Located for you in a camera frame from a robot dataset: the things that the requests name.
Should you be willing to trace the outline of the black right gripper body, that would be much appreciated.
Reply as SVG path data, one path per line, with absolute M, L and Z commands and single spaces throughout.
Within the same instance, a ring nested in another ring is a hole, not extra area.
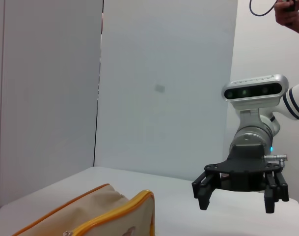
M 220 173 L 222 190 L 256 192 L 264 190 L 264 173 L 283 170 L 284 162 L 284 155 L 265 155 L 262 145 L 234 146 L 225 161 L 204 170 Z

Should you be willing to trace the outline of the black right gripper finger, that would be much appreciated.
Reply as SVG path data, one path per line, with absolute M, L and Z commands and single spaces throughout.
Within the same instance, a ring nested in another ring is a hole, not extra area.
M 210 197 L 216 189 L 221 189 L 220 173 L 203 172 L 192 183 L 193 195 L 198 199 L 199 208 L 206 210 L 210 203 Z
M 264 203 L 267 214 L 274 213 L 275 203 L 279 200 L 289 201 L 288 184 L 282 174 L 282 169 L 264 173 Z

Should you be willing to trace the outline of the person's bare hand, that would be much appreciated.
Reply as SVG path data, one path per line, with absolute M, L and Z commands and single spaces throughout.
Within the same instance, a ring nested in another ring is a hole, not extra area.
M 290 26 L 299 16 L 299 0 L 278 0 L 274 5 L 275 20 L 282 26 Z

